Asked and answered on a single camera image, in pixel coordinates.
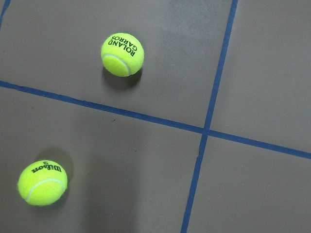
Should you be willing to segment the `yellow Wilson tennis ball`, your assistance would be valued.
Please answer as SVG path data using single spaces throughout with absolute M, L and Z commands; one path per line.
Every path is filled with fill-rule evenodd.
M 17 189 L 33 206 L 47 206 L 58 201 L 68 186 L 64 168 L 55 161 L 40 160 L 27 166 L 20 174 Z

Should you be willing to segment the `yellow Roland Garros tennis ball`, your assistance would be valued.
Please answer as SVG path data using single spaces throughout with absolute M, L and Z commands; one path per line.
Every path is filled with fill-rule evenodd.
M 104 68 L 118 77 L 136 74 L 144 63 L 144 49 L 131 34 L 114 33 L 107 37 L 101 47 Z

